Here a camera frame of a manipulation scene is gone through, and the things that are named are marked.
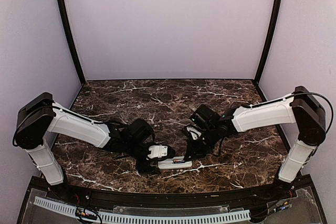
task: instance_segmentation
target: dark marble surface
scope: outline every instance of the dark marble surface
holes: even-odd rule
[[[183,156],[191,107],[207,104],[218,112],[261,99],[248,80],[130,80],[89,81],[72,110],[95,120],[149,122],[157,143]],[[73,185],[131,193],[204,193],[269,184],[286,149],[275,127],[249,130],[224,141],[221,157],[208,155],[188,169],[163,170],[161,175],[140,175],[135,160],[113,160],[116,154],[60,135],[55,157]]]

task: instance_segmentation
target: white wall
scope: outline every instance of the white wall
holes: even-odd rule
[[[303,85],[325,95],[336,107],[336,0],[282,0],[261,88],[268,99]],[[330,119],[330,110],[325,102]],[[284,127],[290,143],[294,127]],[[303,170],[317,187],[328,223],[336,223],[336,130]]]
[[[254,78],[273,0],[66,0],[88,80]]]
[[[37,174],[27,153],[12,146],[17,112],[44,91],[70,106],[80,83],[57,0],[0,3],[0,222],[11,224],[30,177]]]

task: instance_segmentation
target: black frame pole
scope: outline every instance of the black frame pole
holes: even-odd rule
[[[270,49],[271,44],[272,44],[272,39],[273,39],[274,31],[275,31],[275,26],[277,24],[277,19],[278,19],[278,14],[279,14],[279,9],[280,9],[280,3],[281,3],[281,0],[274,0],[274,3],[273,3],[271,19],[270,19],[269,26],[268,26],[268,31],[267,31],[267,36],[266,36],[263,52],[261,54],[258,70],[257,70],[256,76],[254,78],[254,81],[255,81],[256,84],[259,84],[259,82],[261,80],[261,76],[263,75],[263,71],[264,71],[265,64],[266,64],[266,61],[267,61],[267,57],[268,57],[268,54],[269,54],[269,49]]]
[[[80,80],[80,83],[82,85],[84,85],[86,80],[85,80],[85,76],[84,76],[82,67],[80,65],[80,61],[79,61],[78,54],[77,54],[76,47],[75,47],[74,38],[72,37],[72,32],[71,32],[70,23],[69,23],[69,19],[68,19],[68,15],[67,15],[65,1],[64,0],[57,0],[57,2],[58,2],[59,13],[61,15],[61,19],[62,19],[62,23],[63,23],[63,29],[64,29],[64,32],[65,32],[65,36],[67,38],[67,42],[68,42],[68,46],[69,46],[69,49],[70,49],[71,57],[72,57],[72,60],[74,62],[73,64],[75,65],[75,69],[76,69],[78,78]]]

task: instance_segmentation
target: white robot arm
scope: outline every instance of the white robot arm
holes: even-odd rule
[[[66,178],[44,140],[46,131],[85,141],[105,151],[126,153],[136,159],[135,167],[140,173],[159,172],[151,162],[175,154],[170,146],[154,143],[154,131],[142,119],[130,125],[95,121],[54,102],[50,93],[43,93],[19,111],[13,144],[26,150],[52,186]],[[149,136],[153,141],[145,143]]]
[[[325,111],[306,88],[296,87],[295,92],[282,98],[256,105],[239,106],[220,116],[201,105],[190,117],[198,126],[199,137],[190,126],[183,132],[189,137],[184,160],[204,157],[221,139],[253,128],[283,123],[297,123],[300,134],[282,164],[277,179],[291,183],[309,157],[326,137]]]

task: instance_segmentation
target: enclosure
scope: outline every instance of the enclosure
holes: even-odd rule
[[[142,118],[154,128],[156,141],[174,147],[178,156],[186,149],[181,129],[191,123],[192,108],[201,104],[221,114],[283,97],[297,86],[336,104],[336,0],[2,3],[0,216],[5,223],[22,217],[30,178],[39,176],[27,153],[11,141],[18,110],[42,92],[93,120],[131,123]],[[327,103],[318,101],[329,122]],[[296,126],[288,124],[248,130],[215,145],[214,154],[221,149],[220,156],[208,155],[191,168],[159,175],[139,175],[132,158],[114,159],[68,136],[46,138],[73,186],[210,197],[267,187],[297,135]],[[323,218],[325,212],[323,223],[336,222],[334,135],[332,127],[302,169],[316,187],[311,190]],[[31,183],[44,185],[42,180]]]

